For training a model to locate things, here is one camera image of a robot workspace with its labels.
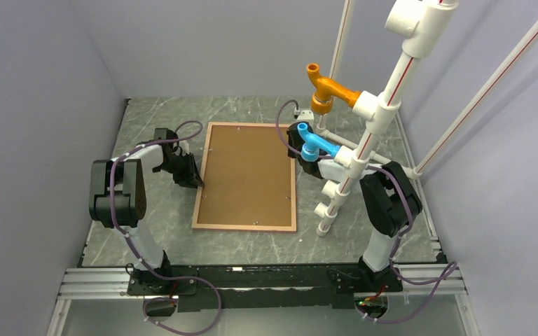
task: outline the purple cable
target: purple cable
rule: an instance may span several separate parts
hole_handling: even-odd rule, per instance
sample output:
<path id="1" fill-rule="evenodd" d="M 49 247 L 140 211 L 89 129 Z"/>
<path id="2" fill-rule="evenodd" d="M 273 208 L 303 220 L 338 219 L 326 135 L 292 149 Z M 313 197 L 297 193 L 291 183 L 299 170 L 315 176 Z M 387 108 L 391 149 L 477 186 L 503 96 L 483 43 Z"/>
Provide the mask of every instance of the purple cable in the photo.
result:
<path id="1" fill-rule="evenodd" d="M 298 155 L 302 155 L 302 153 L 300 153 L 299 150 L 295 149 L 294 147 L 290 146 L 289 143 L 287 143 L 286 139 L 284 138 L 284 135 L 282 134 L 282 131 L 280 129 L 280 116 L 282 115 L 282 112 L 284 111 L 284 109 L 286 108 L 286 106 L 288 106 L 288 104 L 290 103 L 294 103 L 296 105 L 296 108 L 299 109 L 300 108 L 300 105 L 298 104 L 298 101 L 296 101 L 295 99 L 290 99 L 288 101 L 286 101 L 282 107 L 280 108 L 280 111 L 277 112 L 277 117 L 275 119 L 275 129 L 277 130 L 277 136 L 282 140 L 282 142 L 284 143 L 284 145 L 286 145 L 286 147 L 291 150 L 292 152 L 294 152 L 295 154 L 298 154 Z M 332 160 L 333 158 L 329 155 L 319 155 L 319 159 L 328 159 L 328 160 Z"/>
<path id="2" fill-rule="evenodd" d="M 124 161 L 124 159 L 130 157 L 131 155 L 135 154 L 136 152 L 140 151 L 141 149 L 143 149 L 145 147 L 154 146 L 154 145 L 160 145 L 160 144 L 173 144 L 175 142 L 189 140 L 189 139 L 192 139 L 192 138 L 196 137 L 197 135 L 199 135 L 199 133 L 201 133 L 201 131 L 203 131 L 203 124 L 200 121 L 197 121 L 197 120 L 188 120 L 188 121 L 183 122 L 182 124 L 180 124 L 177 127 L 177 131 L 178 131 L 178 129 L 180 127 L 183 127 L 184 125 L 190 124 L 190 123 L 195 123 L 195 124 L 199 125 L 199 129 L 197 130 L 197 132 L 193 133 L 192 135 L 185 136 L 184 138 L 180 138 L 180 139 L 152 141 L 152 142 L 146 143 L 144 145 L 139 145 L 139 146 L 133 148 L 129 153 L 125 153 L 125 154 L 122 154 L 121 156 L 119 156 L 112 163 L 112 168 L 111 168 L 111 171 L 110 171 L 110 185 L 109 185 L 110 192 L 114 193 L 114 171 L 116 170 L 116 166 L 118 165 L 119 162 Z M 176 276 L 175 277 L 175 276 L 163 276 L 163 275 L 158 274 L 153 269 L 153 267 L 150 266 L 145 259 L 143 259 L 143 256 L 135 248 L 135 245 L 133 244 L 133 242 L 131 241 L 131 239 L 127 235 L 127 231 L 124 230 L 123 228 L 121 228 L 120 225 L 118 224 L 118 220 L 116 218 L 116 208 L 115 208 L 115 204 L 114 204 L 114 197 L 110 197 L 110 214 L 111 214 L 112 224 L 114 225 L 114 228 L 117 229 L 121 234 L 123 234 L 123 236 L 125 236 L 125 241 L 127 242 L 127 246 L 129 246 L 129 249 L 131 250 L 131 252 L 135 256 L 135 258 L 138 259 L 139 262 L 143 266 L 145 266 L 145 268 L 150 273 L 152 273 L 155 277 L 157 277 L 158 279 L 166 280 L 166 281 L 180 281 L 180 280 L 201 281 L 204 284 L 207 284 L 215 292 L 215 295 L 217 296 L 218 306 L 217 306 L 217 313 L 215 315 L 215 318 L 206 328 L 203 328 L 200 331 L 184 332 L 184 331 L 176 330 L 176 329 L 173 329 L 173 328 L 171 328 L 171 327 L 169 327 L 167 325 L 164 325 L 162 323 L 154 321 L 153 319 L 151 319 L 151 317 L 149 317 L 147 315 L 147 309 L 146 308 L 150 303 L 152 303 L 154 301 L 156 301 L 156 302 L 159 302 L 159 301 L 175 302 L 176 300 L 174 300 L 172 298 L 157 297 L 157 298 L 154 298 L 154 299 L 151 299 L 151 300 L 147 301 L 143 306 L 143 315 L 145 316 L 145 320 L 151 322 L 152 324 L 155 324 L 156 326 L 158 326 L 160 328 L 166 329 L 166 330 L 170 331 L 171 333 L 175 333 L 175 334 L 183 335 L 183 336 L 201 335 L 201 334 L 206 333 L 207 331 L 209 331 L 211 328 L 213 328 L 217 324 L 217 322 L 219 320 L 219 315 L 221 313 L 221 297 L 219 295 L 219 291 L 217 290 L 217 288 L 212 283 L 210 283 L 209 281 L 207 281 L 205 279 L 202 279 L 202 278 L 200 278 L 198 276 L 197 277 L 196 276 L 178 276 L 178 277 Z"/>
<path id="3" fill-rule="evenodd" d="M 286 142 L 286 140 L 284 139 L 282 133 L 280 132 L 280 116 L 281 116 L 283 110 L 285 109 L 285 107 L 290 103 L 295 103 L 296 108 L 297 109 L 299 108 L 298 102 L 295 99 L 290 99 L 290 100 L 286 101 L 282 105 L 282 107 L 280 108 L 280 111 L 277 113 L 277 119 L 275 121 L 275 127 L 277 128 L 277 135 L 280 137 L 280 139 L 282 140 L 284 145 L 286 145 L 289 150 L 291 150 L 294 153 L 300 155 L 300 152 L 298 150 L 296 150 L 295 148 L 293 148 L 292 146 L 290 146 Z M 332 157 L 330 157 L 330 156 L 321 156 L 320 158 L 332 159 Z M 406 277 L 402 276 L 401 273 L 399 273 L 399 271 L 394 267 L 393 257 L 395 256 L 397 250 L 399 250 L 399 246 L 401 244 L 401 238 L 403 238 L 403 236 L 413 228 L 413 217 L 411 216 L 411 210 L 409 209 L 409 204 L 407 204 L 407 200 L 405 199 L 405 196 L 403 195 L 403 190 L 401 189 L 401 186 L 399 185 L 399 182 L 397 182 L 397 180 L 395 179 L 395 177 L 391 173 L 389 173 L 387 170 L 385 170 L 383 168 L 373 166 L 373 165 L 368 165 L 367 168 L 371 169 L 371 170 L 375 170 L 375 171 L 380 172 L 380 173 L 383 173 L 386 177 L 389 178 L 389 180 L 393 183 L 393 186 L 395 187 L 395 190 L 399 194 L 399 198 L 401 199 L 401 203 L 403 204 L 403 208 L 405 209 L 405 214 L 407 215 L 407 219 L 408 219 L 407 227 L 405 229 L 403 229 L 402 231 L 400 231 L 399 234 L 397 235 L 397 239 L 395 239 L 395 243 L 393 244 L 391 254 L 389 255 L 389 266 L 391 267 L 391 270 L 393 271 L 393 273 L 399 279 L 407 282 L 408 284 L 421 286 L 421 285 L 427 285 L 427 284 L 436 283 L 436 285 L 434 285 L 434 288 L 432 289 L 432 291 L 430 292 L 428 297 L 426 297 L 426 300 L 424 300 L 424 302 L 413 313 L 407 315 L 404 318 L 399 318 L 397 320 L 378 320 L 376 318 L 371 318 L 370 316 L 366 316 L 366 318 L 371 319 L 372 321 L 374 321 L 376 323 L 383 323 L 383 324 L 403 323 L 403 322 L 407 322 L 407 321 L 413 319 L 414 317 L 416 317 L 428 305 L 428 303 L 434 297 L 434 292 L 436 292 L 436 289 L 438 288 L 440 283 L 443 280 L 445 280 L 446 278 L 448 278 L 450 276 L 450 274 L 453 273 L 459 267 L 459 265 L 457 264 L 456 261 L 453 261 L 453 262 L 451 262 L 450 264 L 448 264 L 444 268 L 444 270 L 442 271 L 442 273 L 440 274 L 440 276 L 438 278 L 431 279 L 431 280 L 426 280 L 426 281 L 413 281 L 411 279 L 407 279 Z"/>

